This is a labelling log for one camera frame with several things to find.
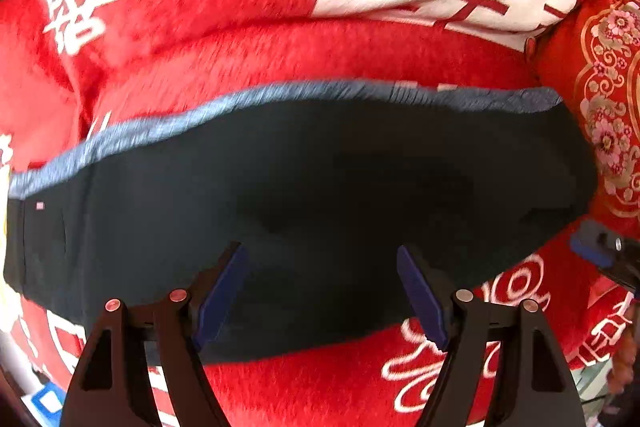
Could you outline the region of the black pants grey waistband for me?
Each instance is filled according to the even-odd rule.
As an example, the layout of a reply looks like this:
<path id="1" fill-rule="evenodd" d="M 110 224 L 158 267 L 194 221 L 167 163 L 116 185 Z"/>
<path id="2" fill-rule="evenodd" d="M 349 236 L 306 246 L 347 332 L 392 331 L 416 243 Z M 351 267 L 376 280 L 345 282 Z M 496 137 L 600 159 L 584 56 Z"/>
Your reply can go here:
<path id="1" fill-rule="evenodd" d="M 588 210 L 598 172 L 559 95 L 280 83 L 113 124 L 12 179 L 4 277 L 84 327 L 160 299 L 242 243 L 250 272 L 207 363 L 404 321 L 399 247 L 466 287 Z"/>

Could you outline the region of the red floral embroidered quilt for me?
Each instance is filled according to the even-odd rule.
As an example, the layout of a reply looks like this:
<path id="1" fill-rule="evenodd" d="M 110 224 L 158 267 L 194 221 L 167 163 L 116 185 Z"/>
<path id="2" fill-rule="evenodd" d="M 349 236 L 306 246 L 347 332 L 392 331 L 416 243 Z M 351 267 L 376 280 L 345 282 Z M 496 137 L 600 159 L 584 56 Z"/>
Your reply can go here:
<path id="1" fill-rule="evenodd" d="M 639 0 L 585 0 L 529 40 L 525 54 L 554 89 L 593 149 L 593 213 L 639 232 Z"/>

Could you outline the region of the red blanket white characters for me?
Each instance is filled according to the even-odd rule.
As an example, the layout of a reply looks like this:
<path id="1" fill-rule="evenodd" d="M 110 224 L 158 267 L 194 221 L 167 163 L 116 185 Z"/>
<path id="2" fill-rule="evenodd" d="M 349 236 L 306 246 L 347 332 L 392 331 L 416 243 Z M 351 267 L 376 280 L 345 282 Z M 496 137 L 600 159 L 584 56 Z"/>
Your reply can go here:
<path id="1" fill-rule="evenodd" d="M 1 0 L 6 247 L 14 176 L 113 124 L 175 116 L 280 83 L 549 88 L 526 44 L 584 1 Z M 639 232 L 610 227 L 593 213 L 597 191 L 598 182 L 582 217 L 511 268 L 475 287 L 450 279 L 471 295 L 465 321 L 478 310 L 511 311 L 509 331 L 538 349 L 526 381 L 506 357 L 505 333 L 480 340 L 480 355 L 464 371 L 471 398 L 450 402 L 459 424 L 510 421 L 497 397 L 521 387 L 543 397 L 574 393 L 574 372 L 600 362 L 611 363 L 614 392 L 638 376 L 638 299 L 570 249 L 585 220 L 638 239 Z M 401 247 L 429 265 L 416 247 Z M 37 369 L 68 390 L 96 323 L 74 324 L 14 291 L 5 261 L 6 250 L 10 334 Z M 206 343 L 200 359 L 227 426 L 413 426 L 431 417 L 446 357 L 408 303 L 404 321 L 367 336 L 254 361 L 207 363 Z M 156 344 L 147 343 L 145 354 L 160 426 L 180 426 Z"/>

